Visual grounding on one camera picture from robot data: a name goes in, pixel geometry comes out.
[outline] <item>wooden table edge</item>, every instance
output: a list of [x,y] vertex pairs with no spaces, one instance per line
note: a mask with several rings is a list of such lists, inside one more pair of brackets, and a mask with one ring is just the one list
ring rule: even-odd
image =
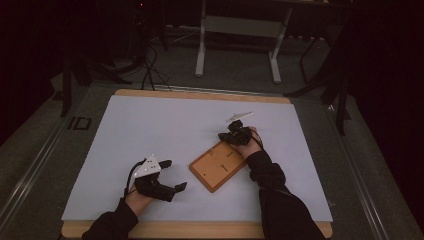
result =
[[265,97],[265,96],[250,96],[250,95],[223,94],[223,93],[165,92],[165,91],[119,89],[115,92],[115,95],[131,96],[131,97],[184,98],[184,99],[223,100],[223,101],[241,101],[241,102],[267,102],[267,103],[286,103],[286,104],[291,103],[288,98],[284,98],[284,97]]
[[[62,235],[80,238],[94,221],[64,221]],[[315,222],[326,238],[333,235],[331,222]],[[260,222],[139,222],[129,233],[130,238],[233,238],[263,239]]]

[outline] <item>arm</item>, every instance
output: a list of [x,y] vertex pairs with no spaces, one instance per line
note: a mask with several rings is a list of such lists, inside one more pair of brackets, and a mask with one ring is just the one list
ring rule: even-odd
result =
[[153,201],[137,191],[121,198],[114,212],[103,213],[90,229],[82,235],[84,240],[127,239],[128,233],[137,225],[138,216]]
[[251,169],[250,178],[259,185],[262,228],[270,239],[325,239],[305,204],[291,194],[283,170],[254,140],[235,147]]

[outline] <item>black sleeve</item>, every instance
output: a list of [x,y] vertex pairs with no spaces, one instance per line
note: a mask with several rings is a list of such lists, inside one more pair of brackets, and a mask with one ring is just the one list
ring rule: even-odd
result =
[[262,228],[265,239],[325,239],[312,220],[305,204],[285,186],[286,178],[277,163],[265,151],[246,159],[250,178],[259,185]]
[[103,213],[90,229],[82,235],[84,240],[120,240],[127,239],[128,233],[137,225],[138,218],[125,203],[119,201],[114,212]]

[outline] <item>white stand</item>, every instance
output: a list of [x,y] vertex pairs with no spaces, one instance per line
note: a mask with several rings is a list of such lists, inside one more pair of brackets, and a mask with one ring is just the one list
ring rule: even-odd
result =
[[272,76],[274,83],[281,83],[280,72],[278,70],[277,55],[280,50],[284,34],[287,29],[292,9],[286,11],[283,22],[261,21],[252,19],[230,18],[206,15],[206,0],[202,0],[202,19],[200,21],[200,46],[197,55],[196,77],[203,76],[203,66],[205,63],[205,33],[221,32],[242,34],[260,37],[275,37],[277,43],[274,50],[269,53]]

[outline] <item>hand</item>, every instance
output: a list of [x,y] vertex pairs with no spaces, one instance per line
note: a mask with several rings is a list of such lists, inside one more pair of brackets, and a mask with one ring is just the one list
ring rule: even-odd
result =
[[130,194],[125,198],[125,202],[134,212],[134,214],[138,217],[144,211],[144,209],[153,201],[154,198],[146,197],[137,191],[135,191],[135,186],[131,187],[129,191]]
[[244,145],[232,145],[231,146],[236,149],[241,156],[246,159],[247,157],[249,157],[251,154],[255,153],[255,152],[259,152],[262,150],[261,146],[259,146],[259,144],[257,143],[257,141],[259,140],[259,136],[256,133],[256,128],[255,127],[249,127],[251,132],[252,132],[252,138],[250,139],[250,141],[247,143],[246,146]]

